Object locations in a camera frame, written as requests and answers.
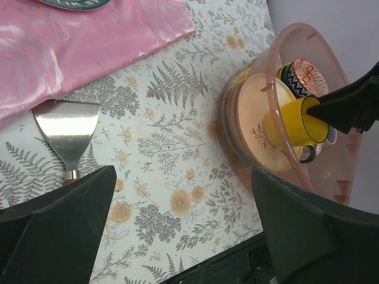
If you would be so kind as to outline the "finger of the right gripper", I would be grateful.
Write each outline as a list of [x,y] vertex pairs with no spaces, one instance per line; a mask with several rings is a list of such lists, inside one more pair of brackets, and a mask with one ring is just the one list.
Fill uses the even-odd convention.
[[352,84],[319,98],[307,114],[347,134],[368,131],[378,120],[378,64]]

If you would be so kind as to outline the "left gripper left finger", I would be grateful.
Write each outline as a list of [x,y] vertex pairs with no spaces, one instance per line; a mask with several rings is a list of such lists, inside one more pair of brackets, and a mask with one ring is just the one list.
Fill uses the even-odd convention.
[[88,283],[114,194],[114,166],[1,210],[1,283]]

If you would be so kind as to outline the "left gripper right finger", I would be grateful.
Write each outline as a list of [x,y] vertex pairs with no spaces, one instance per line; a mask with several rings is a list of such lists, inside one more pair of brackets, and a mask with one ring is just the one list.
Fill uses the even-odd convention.
[[288,183],[265,169],[251,174],[279,283],[378,283],[378,215]]

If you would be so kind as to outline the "red patterned small bowl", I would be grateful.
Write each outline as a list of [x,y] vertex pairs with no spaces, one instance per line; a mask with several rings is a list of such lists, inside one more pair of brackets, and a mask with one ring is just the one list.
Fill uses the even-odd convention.
[[311,93],[308,96],[318,98],[329,93],[325,78],[313,64],[304,59],[296,59],[292,64],[300,82]]

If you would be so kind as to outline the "yellow orange cup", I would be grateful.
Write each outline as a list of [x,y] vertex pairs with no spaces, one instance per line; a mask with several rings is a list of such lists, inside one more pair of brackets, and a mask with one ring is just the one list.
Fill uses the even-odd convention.
[[282,120],[294,147],[315,146],[327,138],[329,126],[307,114],[309,108],[319,104],[315,97],[307,96],[281,106]]

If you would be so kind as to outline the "dark blue white bowl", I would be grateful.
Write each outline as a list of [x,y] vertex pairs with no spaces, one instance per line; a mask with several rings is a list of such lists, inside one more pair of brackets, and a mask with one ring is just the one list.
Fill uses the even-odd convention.
[[292,63],[286,63],[283,65],[277,71],[276,77],[290,89],[296,98],[302,98],[304,96],[311,95],[311,93],[300,82],[299,78],[294,72],[292,65]]

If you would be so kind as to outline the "yellow bottom plate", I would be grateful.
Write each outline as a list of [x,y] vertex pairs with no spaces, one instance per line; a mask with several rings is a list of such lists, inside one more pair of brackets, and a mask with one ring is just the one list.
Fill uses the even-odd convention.
[[258,165],[275,172],[290,169],[291,165],[280,149],[273,146],[265,133],[264,118],[270,112],[266,74],[252,75],[243,85],[236,99],[236,125],[248,157]]

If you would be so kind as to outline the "pink mug purple inside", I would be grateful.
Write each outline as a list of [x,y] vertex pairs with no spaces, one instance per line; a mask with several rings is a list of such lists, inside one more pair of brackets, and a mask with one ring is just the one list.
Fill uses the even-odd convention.
[[316,156],[318,156],[322,150],[322,146],[324,144],[327,145],[334,145],[337,140],[337,130],[333,127],[329,128],[328,135],[326,137],[326,140],[322,143],[318,143],[314,146],[306,146],[306,149],[303,150],[301,156],[300,156],[300,163],[306,164],[312,162]]

